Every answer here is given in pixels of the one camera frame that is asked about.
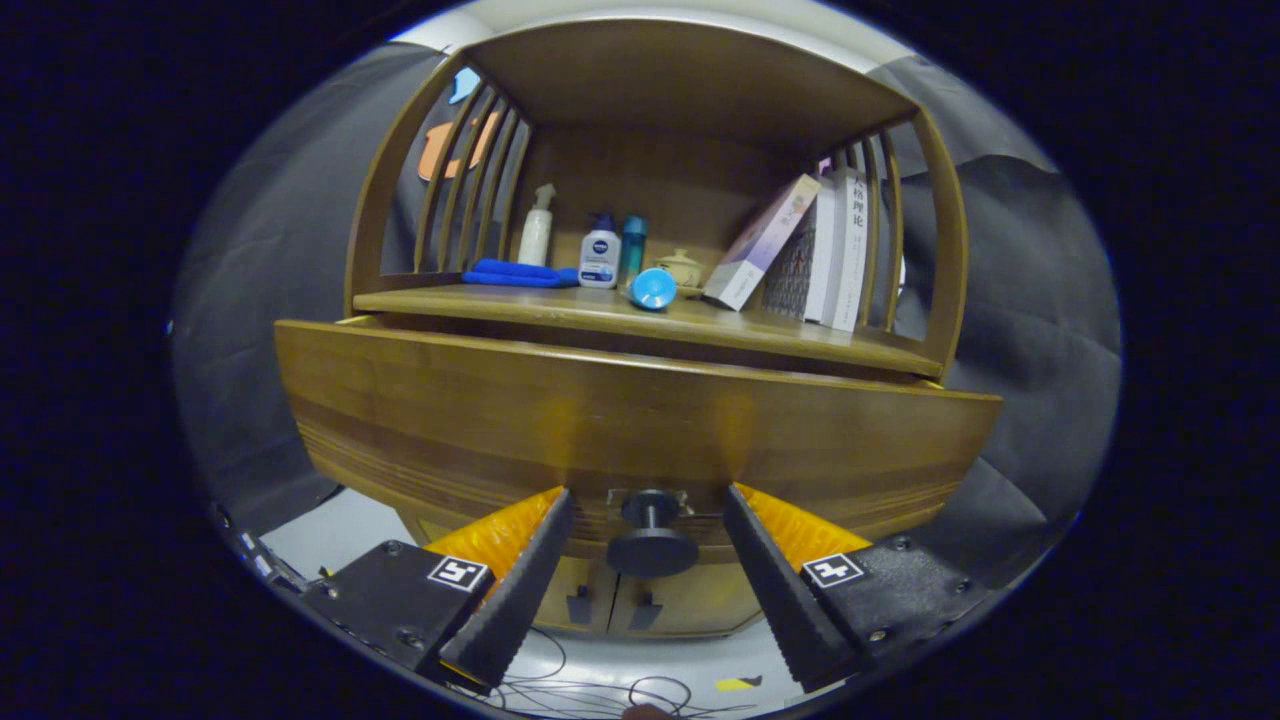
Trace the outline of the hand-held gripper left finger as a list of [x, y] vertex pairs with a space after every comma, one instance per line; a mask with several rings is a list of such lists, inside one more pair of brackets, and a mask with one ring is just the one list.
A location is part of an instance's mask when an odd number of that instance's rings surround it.
[[302, 601], [419, 676], [493, 691], [520, 651], [573, 525], [564, 487], [534, 495], [428, 547], [388, 539]]

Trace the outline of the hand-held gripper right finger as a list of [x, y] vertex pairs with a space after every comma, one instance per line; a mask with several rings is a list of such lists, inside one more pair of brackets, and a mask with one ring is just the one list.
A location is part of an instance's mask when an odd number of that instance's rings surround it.
[[911, 536], [872, 542], [741, 483], [727, 489], [723, 523], [806, 692], [911, 657], [991, 596]]

